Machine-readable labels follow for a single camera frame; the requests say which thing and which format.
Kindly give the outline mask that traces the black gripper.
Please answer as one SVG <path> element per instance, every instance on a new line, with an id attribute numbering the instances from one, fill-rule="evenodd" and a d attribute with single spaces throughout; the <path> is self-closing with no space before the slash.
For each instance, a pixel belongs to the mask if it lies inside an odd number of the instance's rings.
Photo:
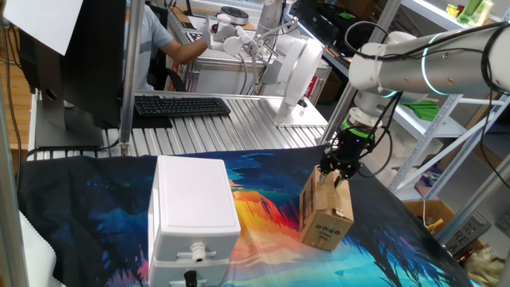
<path id="1" fill-rule="evenodd" d="M 371 149 L 375 143 L 375 135 L 365 128 L 347 127 L 340 130 L 335 138 L 336 150 L 323 154 L 318 170 L 320 171 L 320 184 L 323 184 L 328 175 L 335 170 L 338 174 L 334 181 L 334 187 L 338 187 L 343 181 L 349 180 L 354 174 L 354 166 L 358 163 L 363 150 Z"/>

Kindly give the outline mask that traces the person's hand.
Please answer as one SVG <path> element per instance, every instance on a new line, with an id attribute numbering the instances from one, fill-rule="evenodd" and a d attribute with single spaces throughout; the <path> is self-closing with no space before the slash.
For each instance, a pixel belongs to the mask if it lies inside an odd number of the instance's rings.
<path id="1" fill-rule="evenodd" d="M 207 47 L 210 49 L 212 44 L 214 43 L 214 35 L 216 31 L 213 28 L 213 24 L 210 23 L 210 20 L 207 18 L 202 27 L 202 39 L 205 41 Z"/>

